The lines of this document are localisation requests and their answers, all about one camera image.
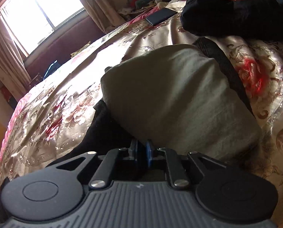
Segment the black pants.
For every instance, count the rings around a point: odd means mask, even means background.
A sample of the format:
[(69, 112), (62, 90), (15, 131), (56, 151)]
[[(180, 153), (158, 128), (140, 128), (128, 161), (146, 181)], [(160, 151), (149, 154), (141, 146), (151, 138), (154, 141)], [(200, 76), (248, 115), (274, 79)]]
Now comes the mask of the black pants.
[[(81, 143), (71, 152), (54, 160), (45, 168), (87, 153), (88, 151), (95, 151), (99, 155), (105, 155), (108, 151), (115, 148), (130, 147), (133, 136), (112, 118), (110, 111), (102, 99), (94, 106), (94, 109), (96, 111), (94, 119)], [(0, 186), (0, 192), (9, 182), (9, 177), (6, 177)], [(6, 222), (9, 217), (10, 214), (2, 205), (0, 193), (0, 224)]]

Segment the floral satin bedspread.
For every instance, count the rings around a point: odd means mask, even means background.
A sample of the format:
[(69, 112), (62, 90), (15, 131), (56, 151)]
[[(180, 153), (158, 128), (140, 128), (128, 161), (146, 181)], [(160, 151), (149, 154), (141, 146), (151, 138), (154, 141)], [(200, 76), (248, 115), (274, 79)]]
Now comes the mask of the floral satin bedspread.
[(253, 148), (225, 162), (241, 162), (269, 180), (283, 200), (283, 41), (194, 35), (181, 24), (185, 5), (169, 4), (177, 14), (156, 26), (141, 20), (118, 27), (32, 88), (8, 125), (0, 153), (0, 186), (6, 177), (40, 170), (81, 143), (94, 119), (94, 106), (104, 101), (101, 78), (112, 67), (161, 47), (207, 38), (238, 73), (261, 129)]

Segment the olive green folded garment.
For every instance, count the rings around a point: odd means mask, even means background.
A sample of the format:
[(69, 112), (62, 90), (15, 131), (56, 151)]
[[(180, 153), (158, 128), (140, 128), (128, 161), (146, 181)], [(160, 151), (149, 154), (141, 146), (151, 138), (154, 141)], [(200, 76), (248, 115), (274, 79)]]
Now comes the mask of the olive green folded garment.
[(102, 76), (101, 88), (112, 117), (156, 147), (227, 161), (261, 137), (238, 73), (207, 38), (124, 61)]

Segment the red hanging bag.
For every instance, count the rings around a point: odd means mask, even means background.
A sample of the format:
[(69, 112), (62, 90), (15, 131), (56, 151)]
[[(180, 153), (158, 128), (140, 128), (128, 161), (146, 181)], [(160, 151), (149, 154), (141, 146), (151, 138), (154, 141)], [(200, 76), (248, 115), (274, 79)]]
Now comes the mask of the red hanging bag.
[(4, 85), (0, 88), (0, 91), (3, 97), (5, 98), (6, 102), (14, 110), (17, 106), (17, 100), (13, 97), (13, 95)]

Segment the blue item on bench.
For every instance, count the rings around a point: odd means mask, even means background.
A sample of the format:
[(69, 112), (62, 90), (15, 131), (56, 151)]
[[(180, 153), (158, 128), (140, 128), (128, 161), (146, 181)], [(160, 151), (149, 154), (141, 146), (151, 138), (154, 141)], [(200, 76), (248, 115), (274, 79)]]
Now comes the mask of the blue item on bench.
[(58, 68), (60, 68), (60, 64), (57, 60), (55, 60), (53, 63), (50, 64), (47, 71), (44, 74), (43, 80), (48, 78), (51, 74), (53, 74)]

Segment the maroon padded window bench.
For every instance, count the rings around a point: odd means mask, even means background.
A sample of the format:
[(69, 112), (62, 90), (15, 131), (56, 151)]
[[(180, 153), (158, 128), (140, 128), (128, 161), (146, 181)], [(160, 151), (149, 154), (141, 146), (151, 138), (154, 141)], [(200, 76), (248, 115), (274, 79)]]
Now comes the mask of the maroon padded window bench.
[(26, 71), (32, 79), (38, 74), (43, 76), (54, 61), (66, 63), (72, 53), (102, 36), (104, 33), (89, 16), (76, 23), (67, 22), (28, 56), (24, 62)]

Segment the left beige curtain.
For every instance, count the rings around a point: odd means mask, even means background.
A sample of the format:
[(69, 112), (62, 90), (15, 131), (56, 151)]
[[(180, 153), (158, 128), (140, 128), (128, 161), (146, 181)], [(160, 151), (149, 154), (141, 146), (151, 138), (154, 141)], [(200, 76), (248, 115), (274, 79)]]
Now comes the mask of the left beige curtain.
[(10, 91), (15, 100), (20, 100), (28, 92), (31, 77), (14, 40), (10, 36), (0, 14), (0, 81)]

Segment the beige curtain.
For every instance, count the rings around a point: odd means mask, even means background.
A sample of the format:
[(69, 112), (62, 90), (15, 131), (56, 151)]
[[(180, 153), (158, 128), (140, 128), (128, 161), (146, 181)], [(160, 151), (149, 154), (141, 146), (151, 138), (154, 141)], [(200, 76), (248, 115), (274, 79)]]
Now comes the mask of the beige curtain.
[(109, 33), (125, 23), (110, 0), (80, 0), (80, 2), (103, 33)]
[(28, 92), (31, 77), (14, 40), (10, 36), (0, 14), (0, 81), (10, 91), (15, 100), (20, 100)]

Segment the dark smartphone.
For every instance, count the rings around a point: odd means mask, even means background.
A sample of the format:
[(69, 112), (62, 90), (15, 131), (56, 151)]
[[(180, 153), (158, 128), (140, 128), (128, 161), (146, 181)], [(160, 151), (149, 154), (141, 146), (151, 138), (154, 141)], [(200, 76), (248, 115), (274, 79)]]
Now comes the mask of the dark smartphone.
[(170, 17), (174, 16), (175, 14), (177, 14), (176, 11), (173, 11), (168, 8), (162, 8), (158, 10), (157, 12), (147, 16), (145, 19), (150, 25), (156, 26), (160, 24), (161, 22), (164, 22)]

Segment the black clothes pile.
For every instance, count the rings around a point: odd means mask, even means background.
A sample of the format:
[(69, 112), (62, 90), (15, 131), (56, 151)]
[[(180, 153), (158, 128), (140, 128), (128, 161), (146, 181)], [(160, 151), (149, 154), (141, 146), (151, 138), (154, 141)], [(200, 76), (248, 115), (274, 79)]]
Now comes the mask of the black clothes pile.
[(197, 36), (283, 41), (283, 0), (187, 0), (180, 19)]

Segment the cluttered nightstand clothes pile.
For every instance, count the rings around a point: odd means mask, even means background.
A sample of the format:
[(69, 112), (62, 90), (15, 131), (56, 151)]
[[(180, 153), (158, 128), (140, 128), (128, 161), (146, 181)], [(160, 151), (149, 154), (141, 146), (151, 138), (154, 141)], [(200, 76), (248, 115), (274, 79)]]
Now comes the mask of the cluttered nightstand clothes pile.
[(118, 14), (125, 20), (130, 20), (156, 6), (162, 0), (128, 0), (126, 5), (119, 9)]

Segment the window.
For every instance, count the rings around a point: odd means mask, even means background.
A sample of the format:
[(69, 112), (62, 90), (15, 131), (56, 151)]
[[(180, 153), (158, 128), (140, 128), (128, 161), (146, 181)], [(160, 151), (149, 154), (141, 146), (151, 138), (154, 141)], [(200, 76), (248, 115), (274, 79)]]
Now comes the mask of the window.
[(6, 0), (0, 12), (25, 55), (83, 11), (80, 0)]

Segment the right beige curtain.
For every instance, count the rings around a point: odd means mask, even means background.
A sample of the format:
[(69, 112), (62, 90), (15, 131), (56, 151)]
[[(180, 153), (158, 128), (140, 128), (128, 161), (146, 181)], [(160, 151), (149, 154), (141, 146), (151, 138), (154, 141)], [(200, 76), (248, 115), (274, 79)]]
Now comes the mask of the right beige curtain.
[(103, 33), (109, 33), (125, 23), (110, 0), (80, 0), (80, 2)]

